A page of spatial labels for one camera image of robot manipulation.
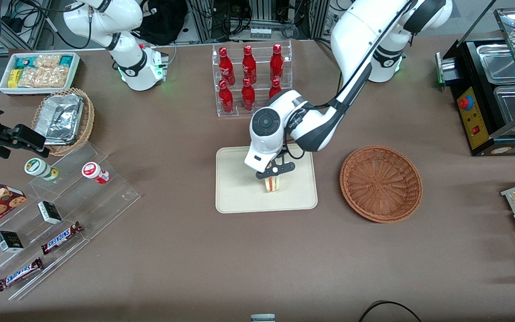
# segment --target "red bottle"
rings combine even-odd
[[[256,101],[256,92],[253,90],[252,82],[249,78],[244,79],[244,87],[241,89],[241,97],[244,100],[245,110],[251,112],[253,110],[253,104]]]
[[[231,114],[233,112],[232,92],[228,89],[228,84],[225,82],[225,80],[220,80],[218,82],[218,86],[220,86],[218,96],[220,96],[222,109],[224,110],[224,113]]]
[[[244,60],[241,62],[244,67],[244,77],[249,78],[252,84],[258,81],[258,72],[256,71],[256,59],[252,55],[252,47],[244,46]]]
[[[274,97],[277,93],[281,92],[282,88],[279,86],[279,79],[274,79],[271,82],[270,98]]]
[[[276,43],[274,45],[274,54],[270,60],[270,79],[282,79],[283,78],[283,57],[282,57],[282,45]]]
[[[218,52],[220,53],[220,74],[222,79],[228,82],[228,85],[233,86],[236,83],[236,77],[233,75],[233,64],[228,57],[228,51],[225,47],[221,47]]]

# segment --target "clear acrylic shelf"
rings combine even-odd
[[[109,172],[104,185],[84,178],[80,169],[84,163],[94,161]],[[54,181],[35,178],[23,189],[27,202],[15,212],[0,220],[0,230],[17,232],[25,249],[20,253],[4,253],[0,249],[0,279],[41,257],[44,269],[31,273],[2,292],[9,300],[19,300],[41,283],[57,267],[89,243],[100,231],[115,220],[140,198],[133,187],[108,163],[106,155],[92,144],[85,143],[53,164],[59,169]],[[37,203],[53,202],[63,221],[52,225],[43,221]],[[41,245],[46,244],[70,225],[79,222],[82,232],[63,245],[43,255]]]
[[[213,45],[212,47],[212,71],[214,75],[214,91],[216,93],[216,109],[218,116],[251,116],[260,107],[266,106],[270,99],[270,59],[273,53],[274,44],[279,43],[282,45],[283,56],[283,77],[280,80],[280,87],[282,90],[293,88],[293,75],[291,69],[292,62],[292,48],[290,41],[264,41],[252,42],[252,53],[256,60],[257,67],[257,82],[253,84],[253,89],[256,93],[256,102],[253,111],[249,112],[243,107],[243,100],[241,98],[242,80],[244,79],[243,68],[241,62],[244,59],[243,45],[241,43],[229,42]],[[233,96],[233,113],[224,113],[218,92],[218,82],[221,80],[220,74],[220,55],[218,49],[225,47],[228,50],[228,56],[233,63],[233,74],[236,77],[236,83],[229,87]]]

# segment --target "acrylic bottle rack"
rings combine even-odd
[[[245,110],[243,107],[243,100],[241,98],[242,80],[244,79],[244,72],[241,66],[241,62],[244,59],[243,44],[236,42],[221,43],[219,45],[213,45],[212,48],[212,71],[214,75],[214,91],[216,93],[216,109],[218,116],[251,116],[256,110],[266,106],[270,99],[270,59],[273,53],[274,44],[279,43],[282,45],[282,57],[283,57],[283,77],[280,79],[280,87],[282,90],[288,90],[293,88],[292,79],[292,48],[290,41],[263,41],[263,42],[251,42],[249,43],[252,47],[252,53],[256,60],[257,67],[257,82],[253,84],[253,89],[256,93],[256,102],[252,111]],[[233,86],[229,86],[229,90],[233,96],[233,113],[226,114],[221,107],[220,97],[218,92],[218,82],[221,80],[220,74],[220,55],[218,49],[225,47],[228,50],[228,56],[233,63],[233,74],[236,77],[236,83]]]

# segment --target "wicker basket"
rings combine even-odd
[[[79,130],[77,133],[77,141],[73,143],[72,145],[46,145],[47,148],[49,148],[49,151],[52,155],[55,155],[56,157],[62,157],[81,143],[86,142],[89,137],[90,133],[93,130],[93,122],[94,122],[94,106],[93,102],[90,101],[89,97],[80,89],[77,88],[69,88],[65,90],[61,90],[59,92],[53,93],[50,96],[61,96],[61,95],[68,95],[68,94],[77,94],[81,96],[84,99],[84,106],[83,106],[83,114],[80,117],[80,125]],[[43,102],[39,104],[39,108],[37,108],[37,112],[35,112],[35,117],[33,118],[33,121],[31,122],[31,128],[34,129],[35,125],[37,124],[37,120],[39,120],[39,114],[41,113],[41,107],[43,106]]]
[[[375,222],[405,220],[421,203],[417,169],[388,147],[370,145],[351,153],[341,167],[339,182],[349,206]]]

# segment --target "white bottle with green label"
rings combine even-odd
[[[38,157],[33,157],[33,159],[25,163],[25,172],[47,181],[51,181],[59,175],[59,171],[56,168],[51,167],[51,165],[48,165]]]

